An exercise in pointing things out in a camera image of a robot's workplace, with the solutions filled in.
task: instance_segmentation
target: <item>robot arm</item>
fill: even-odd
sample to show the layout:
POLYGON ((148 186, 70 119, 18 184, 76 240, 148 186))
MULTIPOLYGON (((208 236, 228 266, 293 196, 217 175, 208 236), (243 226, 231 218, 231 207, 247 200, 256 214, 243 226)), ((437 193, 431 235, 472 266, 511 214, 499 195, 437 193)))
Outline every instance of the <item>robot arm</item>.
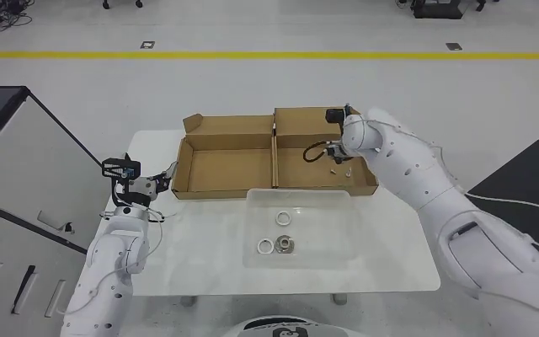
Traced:
POLYGON ((150 201, 167 190, 175 168, 173 163, 161 174, 140 177, 140 163, 127 155, 103 162, 103 176, 113 180, 117 207, 113 213, 105 212, 109 224, 88 248, 86 268, 64 313, 62 337, 118 335, 133 295, 131 275, 142 272, 146 258, 161 242, 148 253, 150 201), (123 193, 116 192, 117 184, 123 186, 123 193))
POLYGON ((362 156, 383 186, 418 212, 438 266, 482 303, 495 333, 537 336, 539 252, 533 240, 475 207, 450 181, 434 146, 386 111, 357 115, 347 105, 328 110, 326 119, 342 131, 327 154, 336 163, 362 156))

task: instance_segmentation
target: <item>white table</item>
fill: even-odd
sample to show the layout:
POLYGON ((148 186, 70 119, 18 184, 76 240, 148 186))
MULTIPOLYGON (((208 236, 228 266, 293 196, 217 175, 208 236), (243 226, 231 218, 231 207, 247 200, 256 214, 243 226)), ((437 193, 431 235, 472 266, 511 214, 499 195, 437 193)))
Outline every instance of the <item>white table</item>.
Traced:
MULTIPOLYGON (((139 131, 128 153, 142 175, 159 174, 176 160, 184 131, 139 131)), ((163 215, 163 241, 140 275, 138 296, 198 296, 351 292, 417 292, 440 287, 415 211, 382 187, 353 198, 359 210, 359 256, 342 270, 248 269, 243 266, 245 200, 179 201, 172 192, 151 204, 163 215)), ((114 210, 112 200, 107 210, 114 210)), ((99 225, 103 231, 106 221, 99 225)), ((150 245, 159 228, 150 226, 150 245)))

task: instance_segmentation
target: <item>open cardboard box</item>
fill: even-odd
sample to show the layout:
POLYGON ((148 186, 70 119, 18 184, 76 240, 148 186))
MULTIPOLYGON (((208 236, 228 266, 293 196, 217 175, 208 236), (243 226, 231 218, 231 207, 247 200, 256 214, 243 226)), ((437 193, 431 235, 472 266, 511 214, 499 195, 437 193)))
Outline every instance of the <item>open cardboard box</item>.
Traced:
POLYGON ((244 198, 273 187, 272 115, 184 119, 172 191, 179 199, 244 198))
POLYGON ((326 109, 278 108, 274 115, 187 117, 173 193, 178 199, 244 198, 253 188, 279 188, 372 195, 378 183, 363 158, 341 165, 327 156, 314 163, 303 160, 303 151, 313 143, 340 139, 339 126, 325 120, 326 109), (352 175, 347 178, 349 168, 352 175))
MULTIPOLYGON (((303 151, 315 142, 340 139, 339 126, 325 120, 326 110, 330 108, 275 109, 275 185, 280 189, 346 190, 350 195, 372 195, 378 183, 363 158, 353 158, 340 165, 328 156, 313 163, 303 160, 303 151)), ((323 147, 316 147, 309 154, 314 157, 322 150, 323 147)))

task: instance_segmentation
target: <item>clear plastic tray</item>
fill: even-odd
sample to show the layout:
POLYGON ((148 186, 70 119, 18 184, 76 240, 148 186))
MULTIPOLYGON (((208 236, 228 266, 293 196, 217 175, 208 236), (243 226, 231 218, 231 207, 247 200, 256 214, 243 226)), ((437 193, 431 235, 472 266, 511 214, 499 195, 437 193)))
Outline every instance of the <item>clear plastic tray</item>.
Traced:
POLYGON ((247 193, 243 235, 243 265, 248 268, 339 269, 357 256, 355 208, 345 191, 261 190, 247 193), (291 215, 281 226, 280 211, 291 215), (294 240, 290 254, 257 250, 259 241, 275 243, 281 235, 294 240))

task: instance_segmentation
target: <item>gray floor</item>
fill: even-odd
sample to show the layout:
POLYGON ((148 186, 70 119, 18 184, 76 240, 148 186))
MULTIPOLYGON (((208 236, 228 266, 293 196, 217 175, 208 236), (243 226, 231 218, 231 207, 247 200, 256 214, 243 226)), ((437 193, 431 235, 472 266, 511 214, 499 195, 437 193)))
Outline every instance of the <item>gray floor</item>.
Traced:
MULTIPOLYGON (((0 34, 5 51, 539 50, 539 3, 489 3, 464 20, 415 20, 393 0, 37 1, 34 22, 0 34)), ((181 128, 195 112, 270 114, 277 106, 378 105, 446 149, 465 188, 537 139, 537 61, 0 59, 99 158, 139 130, 181 128)), ((218 336, 265 314, 294 314, 373 336, 489 336, 478 304, 442 274, 437 292, 329 296, 138 297, 124 336, 218 336)))

